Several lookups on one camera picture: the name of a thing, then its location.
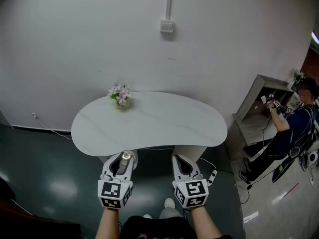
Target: white table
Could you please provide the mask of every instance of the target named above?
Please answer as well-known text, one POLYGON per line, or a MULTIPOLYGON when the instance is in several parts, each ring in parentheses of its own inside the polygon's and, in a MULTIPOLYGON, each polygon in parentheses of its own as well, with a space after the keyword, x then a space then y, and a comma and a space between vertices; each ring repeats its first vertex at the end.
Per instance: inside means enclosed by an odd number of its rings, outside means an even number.
POLYGON ((91 156, 123 150, 176 145, 175 152, 196 161, 207 147, 227 137, 223 117, 213 107, 163 92, 132 92, 129 109, 116 109, 109 97, 85 106, 72 124, 75 146, 91 156))

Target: person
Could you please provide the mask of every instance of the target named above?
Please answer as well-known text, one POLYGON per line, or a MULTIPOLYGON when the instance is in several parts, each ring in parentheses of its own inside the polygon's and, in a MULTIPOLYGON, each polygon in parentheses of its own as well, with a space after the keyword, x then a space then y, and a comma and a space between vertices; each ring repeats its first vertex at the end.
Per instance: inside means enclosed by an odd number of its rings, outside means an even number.
POLYGON ((119 232, 119 212, 104 208, 96 239, 231 239, 223 236, 204 206, 191 209, 195 231, 183 218, 172 198, 167 198, 159 219, 150 215, 130 217, 119 232))
POLYGON ((307 133, 315 118, 314 99, 318 96, 318 87, 313 78, 305 78, 299 87, 299 97, 304 105, 289 118, 282 120, 277 114, 275 105, 268 104, 271 119, 277 134, 263 153, 254 161, 244 158, 246 171, 239 171, 239 177, 251 183, 260 176, 275 160, 284 159, 300 137, 307 133))

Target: dark blue shirt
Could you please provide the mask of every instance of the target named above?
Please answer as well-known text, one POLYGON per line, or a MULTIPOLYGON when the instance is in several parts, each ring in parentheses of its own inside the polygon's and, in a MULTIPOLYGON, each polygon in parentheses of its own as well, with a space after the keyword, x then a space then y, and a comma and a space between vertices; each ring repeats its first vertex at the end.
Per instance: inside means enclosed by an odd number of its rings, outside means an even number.
POLYGON ((278 132, 267 147, 266 152, 269 155, 285 154, 289 152, 291 148, 295 146, 297 139, 311 129, 314 119, 311 110, 311 105, 306 105, 295 110, 295 112, 287 118, 290 129, 278 132))

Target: dark green floor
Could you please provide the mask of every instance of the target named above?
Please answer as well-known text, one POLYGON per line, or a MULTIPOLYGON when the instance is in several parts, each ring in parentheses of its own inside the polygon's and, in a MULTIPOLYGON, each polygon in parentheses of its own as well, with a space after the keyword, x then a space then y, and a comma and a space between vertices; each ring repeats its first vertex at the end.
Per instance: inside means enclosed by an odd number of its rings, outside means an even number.
MULTIPOLYGON (((123 224, 132 215, 146 213, 158 218, 172 190, 171 150, 139 150, 133 172, 133 194, 123 210, 123 224)), ((208 148, 202 156, 217 168, 231 171, 223 146, 208 148)), ((199 160, 208 178, 211 166, 199 160)), ((87 239, 95 236, 102 208, 97 199, 97 181, 102 162, 80 152, 72 141, 54 134, 0 126, 0 176, 15 192, 17 202, 32 213, 81 224, 87 239)), ((243 217, 232 174, 218 172, 206 208, 219 229, 235 239, 244 239, 243 217)))

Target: white sneaker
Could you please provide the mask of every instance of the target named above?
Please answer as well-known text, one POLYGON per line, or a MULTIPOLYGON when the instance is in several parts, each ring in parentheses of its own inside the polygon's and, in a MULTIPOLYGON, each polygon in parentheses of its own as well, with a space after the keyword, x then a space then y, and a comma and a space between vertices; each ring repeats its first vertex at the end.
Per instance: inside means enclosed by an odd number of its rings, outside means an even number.
POLYGON ((149 215, 149 214, 145 214, 145 215, 143 216, 143 218, 152 219, 153 217, 152 217, 151 215, 149 215))
POLYGON ((174 208, 175 209, 175 202, 172 198, 166 198, 165 199, 165 203, 164 203, 164 207, 167 208, 167 207, 171 207, 171 208, 174 208))

